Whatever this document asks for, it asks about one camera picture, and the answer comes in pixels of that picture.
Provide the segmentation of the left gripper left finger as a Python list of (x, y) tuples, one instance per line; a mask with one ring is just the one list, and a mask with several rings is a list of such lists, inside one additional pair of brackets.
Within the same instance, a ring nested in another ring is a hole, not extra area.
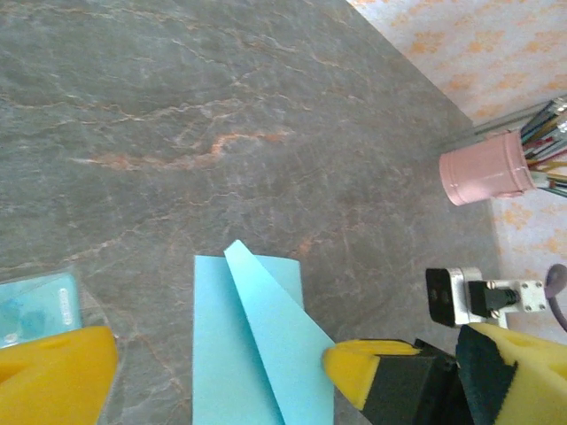
[(113, 385), (110, 328), (86, 327), (1, 350), (3, 424), (95, 424)]

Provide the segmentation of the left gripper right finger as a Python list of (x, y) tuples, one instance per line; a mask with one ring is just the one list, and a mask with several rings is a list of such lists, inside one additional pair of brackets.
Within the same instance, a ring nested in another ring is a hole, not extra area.
[(487, 323), (461, 327), (459, 377), (476, 424), (564, 424), (566, 346)]

